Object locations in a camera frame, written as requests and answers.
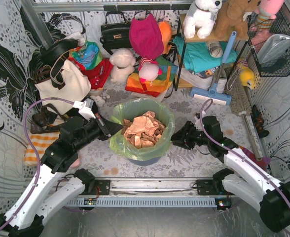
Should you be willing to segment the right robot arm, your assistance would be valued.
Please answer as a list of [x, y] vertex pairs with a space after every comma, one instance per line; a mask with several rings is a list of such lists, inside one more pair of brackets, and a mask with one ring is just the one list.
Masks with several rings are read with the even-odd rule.
[[206, 116], [202, 127], [187, 121], [171, 140], [175, 146], [191, 150], [207, 146], [210, 154], [225, 166], [205, 183], [195, 183], [200, 195], [236, 195], [252, 206], [271, 231], [278, 233], [290, 225], [290, 182], [283, 183], [252, 161], [231, 139], [225, 137], [215, 116]]

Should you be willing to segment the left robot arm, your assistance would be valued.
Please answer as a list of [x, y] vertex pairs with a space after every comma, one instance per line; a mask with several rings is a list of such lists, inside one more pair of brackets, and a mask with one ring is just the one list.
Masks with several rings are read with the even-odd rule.
[[68, 118], [60, 125], [59, 138], [45, 150], [35, 176], [23, 194], [9, 211], [0, 214], [0, 231], [6, 231], [10, 237], [40, 236], [51, 216], [69, 200], [94, 190], [95, 176], [82, 168], [60, 190], [48, 195], [78, 159], [78, 151], [96, 139], [109, 139], [122, 128], [121, 124], [99, 114], [90, 120]]

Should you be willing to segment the blue trash bin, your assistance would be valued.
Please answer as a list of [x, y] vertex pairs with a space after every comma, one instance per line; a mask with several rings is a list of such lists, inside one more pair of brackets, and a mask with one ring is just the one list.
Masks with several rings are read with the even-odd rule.
[[138, 166], [149, 166], [152, 164], [157, 163], [160, 160], [161, 157], [156, 157], [156, 158], [151, 158], [148, 160], [133, 160], [133, 159], [129, 159], [129, 161], [135, 165]]

